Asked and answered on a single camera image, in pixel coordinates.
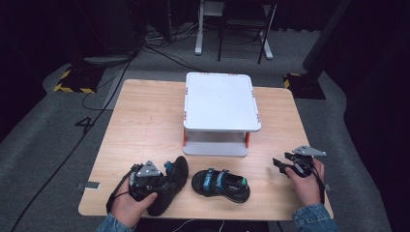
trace white shelf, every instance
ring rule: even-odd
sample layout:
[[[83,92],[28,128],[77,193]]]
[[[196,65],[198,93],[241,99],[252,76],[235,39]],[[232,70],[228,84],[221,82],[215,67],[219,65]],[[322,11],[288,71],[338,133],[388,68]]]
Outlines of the white shelf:
[[[246,134],[261,129],[250,77],[189,72],[184,128],[187,155],[246,156]]]

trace hand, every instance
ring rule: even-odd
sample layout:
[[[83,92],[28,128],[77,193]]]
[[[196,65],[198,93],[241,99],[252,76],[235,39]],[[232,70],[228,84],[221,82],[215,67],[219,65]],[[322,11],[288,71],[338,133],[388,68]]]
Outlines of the hand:
[[[117,191],[117,195],[129,191],[130,178],[123,183]],[[122,194],[115,198],[112,204],[111,214],[121,223],[129,228],[134,228],[141,218],[142,213],[152,204],[157,198],[157,193],[153,192],[142,201],[135,201],[128,193]]]
[[[324,182],[325,165],[315,158],[313,158],[313,165],[316,167],[320,180]],[[320,203],[320,189],[313,174],[301,178],[289,167],[286,167],[284,170],[293,181],[296,194],[304,206]]]

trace chair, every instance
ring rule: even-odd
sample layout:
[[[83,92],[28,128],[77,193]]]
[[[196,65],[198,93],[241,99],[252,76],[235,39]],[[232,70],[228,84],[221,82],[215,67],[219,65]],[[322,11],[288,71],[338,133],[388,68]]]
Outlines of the chair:
[[[274,18],[276,4],[277,0],[224,0],[219,33],[220,50],[218,54],[218,61],[220,61],[222,44],[243,44],[224,41],[225,31],[257,31],[257,34],[253,39],[253,43],[246,44],[254,45],[254,42],[260,38],[261,49],[257,62],[257,64],[260,64],[264,46],[268,38],[272,20]],[[267,14],[265,14],[264,6],[267,5],[270,5],[270,10]]]

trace gray carpet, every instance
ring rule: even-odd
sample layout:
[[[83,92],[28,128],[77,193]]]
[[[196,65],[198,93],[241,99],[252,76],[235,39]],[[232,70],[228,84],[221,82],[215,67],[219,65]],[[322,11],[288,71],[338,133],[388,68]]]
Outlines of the gray carpet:
[[[173,43],[158,51],[172,54],[212,73],[248,74],[254,86],[283,87],[285,73],[304,73],[302,62],[319,36],[318,32],[279,31],[269,35],[274,59],[256,64],[258,52],[236,59],[224,52],[217,62],[215,31],[205,34],[203,53],[195,56],[195,37]],[[127,78],[185,81],[194,72],[159,54],[141,51],[124,74]],[[0,145],[0,231],[10,231],[24,207],[68,157],[55,177],[28,209],[16,231],[93,231],[102,217],[83,217],[77,207],[78,182],[88,180],[112,111],[106,110],[71,154],[83,128],[75,123],[99,115],[120,81],[122,69],[106,69],[97,94],[53,92],[68,65],[44,81],[46,97],[39,102]],[[326,184],[340,231],[391,231],[380,194],[357,154],[343,123],[346,100],[341,90],[323,73],[319,82],[327,99],[295,100],[309,144],[328,156]],[[116,97],[109,103],[113,108]],[[284,231],[295,231],[292,221],[282,221]],[[270,222],[271,231],[278,231]]]

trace wooden table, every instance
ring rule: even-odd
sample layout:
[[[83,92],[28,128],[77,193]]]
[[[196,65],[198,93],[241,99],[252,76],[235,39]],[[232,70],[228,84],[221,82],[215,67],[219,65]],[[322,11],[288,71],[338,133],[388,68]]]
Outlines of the wooden table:
[[[245,158],[198,157],[183,153],[184,82],[126,80],[114,108],[89,181],[99,189],[86,189],[79,212],[106,215],[105,203],[134,163],[151,160],[165,173],[163,164],[185,156],[190,167],[187,184],[159,218],[290,220],[301,204],[293,184],[273,166],[283,162],[283,152],[308,145],[292,94],[286,89],[254,87],[262,129],[250,137]],[[237,204],[224,197],[204,197],[193,191],[191,177],[214,167],[245,176],[250,198]],[[333,216],[329,200],[326,208]]]

